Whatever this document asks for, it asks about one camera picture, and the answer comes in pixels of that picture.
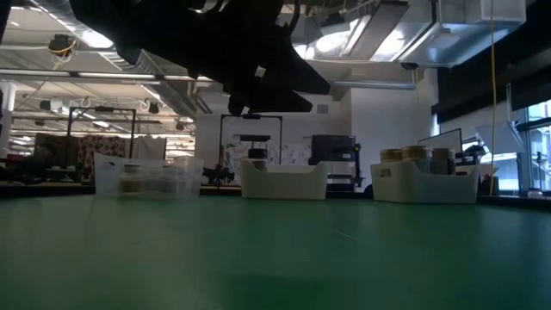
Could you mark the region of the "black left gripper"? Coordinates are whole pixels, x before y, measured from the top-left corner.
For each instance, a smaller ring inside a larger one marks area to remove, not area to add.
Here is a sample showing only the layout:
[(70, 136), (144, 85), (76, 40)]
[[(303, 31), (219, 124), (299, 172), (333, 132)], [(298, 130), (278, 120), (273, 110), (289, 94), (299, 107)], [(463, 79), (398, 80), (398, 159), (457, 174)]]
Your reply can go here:
[(283, 1), (143, 1), (141, 18), (153, 32), (147, 48), (224, 85), (228, 111), (309, 113), (292, 90), (329, 93), (331, 85), (294, 49), (297, 18), (277, 23)]

